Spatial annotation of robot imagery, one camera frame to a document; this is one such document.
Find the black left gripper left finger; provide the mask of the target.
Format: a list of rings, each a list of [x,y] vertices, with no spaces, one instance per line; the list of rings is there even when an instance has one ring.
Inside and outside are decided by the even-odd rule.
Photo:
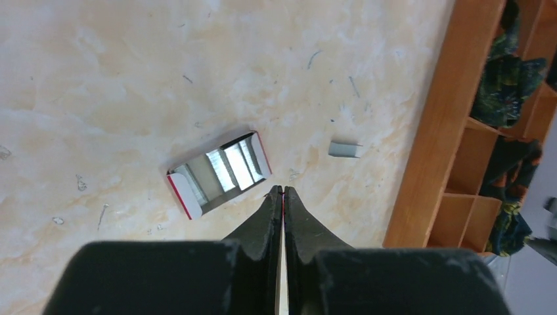
[[[222,240],[97,241],[67,264],[45,314],[276,314],[282,188]]]

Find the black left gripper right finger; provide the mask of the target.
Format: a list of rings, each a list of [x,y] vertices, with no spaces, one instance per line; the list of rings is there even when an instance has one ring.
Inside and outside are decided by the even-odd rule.
[[[283,195],[291,314],[508,314],[490,269],[465,249],[354,248]]]

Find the silver staple strip box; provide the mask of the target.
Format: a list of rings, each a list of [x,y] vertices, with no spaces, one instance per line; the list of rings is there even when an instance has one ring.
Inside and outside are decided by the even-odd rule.
[[[190,158],[166,173],[189,220],[196,220],[273,174],[257,131],[251,130]]]

